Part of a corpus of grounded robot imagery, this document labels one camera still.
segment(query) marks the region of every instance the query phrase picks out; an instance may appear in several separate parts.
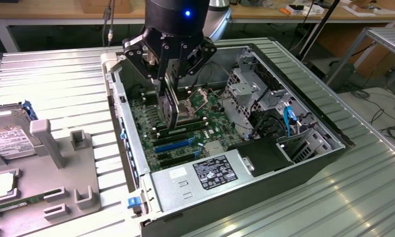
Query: wooden table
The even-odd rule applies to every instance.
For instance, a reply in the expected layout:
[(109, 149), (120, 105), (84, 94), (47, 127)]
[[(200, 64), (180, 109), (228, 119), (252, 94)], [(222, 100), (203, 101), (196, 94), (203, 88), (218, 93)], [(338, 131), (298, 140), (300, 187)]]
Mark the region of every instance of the wooden table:
[[(143, 24), (146, 16), (144, 0), (131, 0), (132, 12), (115, 14), (115, 24)], [(316, 23), (323, 15), (310, 16), (307, 23)], [(103, 14), (84, 14), (79, 0), (20, 0), (20, 3), (0, 3), (0, 39), (8, 52), (19, 52), (12, 38), (11, 25), (100, 25)], [(304, 16), (287, 16), (276, 9), (232, 6), (234, 23), (302, 23)], [(387, 23), (395, 24), (395, 15), (357, 17), (339, 6), (328, 23)]]

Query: hard drive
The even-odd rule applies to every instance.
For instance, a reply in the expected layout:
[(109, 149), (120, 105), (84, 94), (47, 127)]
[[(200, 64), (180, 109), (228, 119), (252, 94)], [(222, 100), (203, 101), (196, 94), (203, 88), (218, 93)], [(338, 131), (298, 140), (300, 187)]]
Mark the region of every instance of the hard drive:
[(19, 104), (0, 106), (0, 156), (15, 159), (36, 153), (40, 140), (29, 133), (29, 124), (36, 118), (29, 107)]

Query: blue cable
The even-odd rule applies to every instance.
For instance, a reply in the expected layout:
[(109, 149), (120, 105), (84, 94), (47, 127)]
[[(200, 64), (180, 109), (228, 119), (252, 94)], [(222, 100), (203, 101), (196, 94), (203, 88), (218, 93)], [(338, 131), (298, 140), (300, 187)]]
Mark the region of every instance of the blue cable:
[(288, 124), (288, 118), (291, 118), (294, 121), (296, 121), (296, 116), (292, 112), (292, 107), (286, 106), (284, 107), (284, 122), (286, 122), (286, 127), (287, 127), (287, 136), (290, 137), (290, 124)]

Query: hard drive label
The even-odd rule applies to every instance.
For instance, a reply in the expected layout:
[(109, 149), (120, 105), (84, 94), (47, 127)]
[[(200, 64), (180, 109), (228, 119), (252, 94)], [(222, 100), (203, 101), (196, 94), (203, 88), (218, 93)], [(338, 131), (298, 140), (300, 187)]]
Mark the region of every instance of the hard drive label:
[(33, 150), (33, 145), (23, 129), (0, 132), (0, 155), (8, 156)]
[(194, 164), (202, 187), (210, 190), (239, 179), (226, 156)]

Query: workbench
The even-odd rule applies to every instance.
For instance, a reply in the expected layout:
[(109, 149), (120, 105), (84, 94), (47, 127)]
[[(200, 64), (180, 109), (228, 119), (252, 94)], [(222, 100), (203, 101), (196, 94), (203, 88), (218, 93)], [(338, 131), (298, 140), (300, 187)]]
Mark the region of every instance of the workbench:
[[(395, 25), (395, 15), (357, 17), (342, 7), (337, 7), (328, 23), (387, 23)], [(132, 12), (115, 14), (115, 24), (143, 24), (146, 16), (144, 0), (131, 0)], [(231, 6), (232, 23), (302, 23), (304, 16), (287, 16), (276, 9)], [(307, 23), (316, 23), (316, 30), (322, 15), (308, 17)], [(20, 25), (101, 25), (103, 14), (84, 14), (79, 0), (20, 0), (20, 3), (0, 3), (0, 40), (8, 52), (19, 52), (17, 43), (8, 26)]]
[[(395, 145), (276, 41), (216, 45), (242, 43), (258, 45), (357, 146), (304, 185), (186, 236), (395, 236)], [(121, 204), (127, 185), (100, 71), (100, 55), (117, 51), (7, 53), (0, 60), (0, 104), (31, 100), (37, 116), (51, 120), (55, 138), (83, 129), (93, 140), (103, 209), (29, 236), (138, 235)]]

